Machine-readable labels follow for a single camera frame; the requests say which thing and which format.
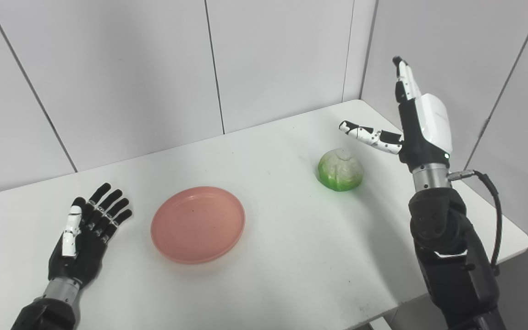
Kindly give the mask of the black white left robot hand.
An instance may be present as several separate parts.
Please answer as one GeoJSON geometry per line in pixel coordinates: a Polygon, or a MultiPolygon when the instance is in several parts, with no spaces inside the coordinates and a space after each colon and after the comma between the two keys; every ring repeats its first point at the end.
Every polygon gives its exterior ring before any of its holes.
{"type": "Polygon", "coordinates": [[[75,198],[48,261],[48,280],[65,278],[80,288],[88,286],[101,270],[111,238],[132,216],[128,205],[122,190],[113,189],[109,182],[90,198],[75,198]]]}

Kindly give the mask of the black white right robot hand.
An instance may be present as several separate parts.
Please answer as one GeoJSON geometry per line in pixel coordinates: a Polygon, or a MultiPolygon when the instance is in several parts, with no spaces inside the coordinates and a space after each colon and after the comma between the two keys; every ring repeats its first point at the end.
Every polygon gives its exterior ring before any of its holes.
{"type": "Polygon", "coordinates": [[[395,154],[409,171],[425,164],[449,168],[453,152],[451,126],[446,105],[431,93],[422,93],[410,65],[399,56],[396,67],[395,99],[402,134],[342,121],[339,129],[346,135],[382,152],[395,154]]]}

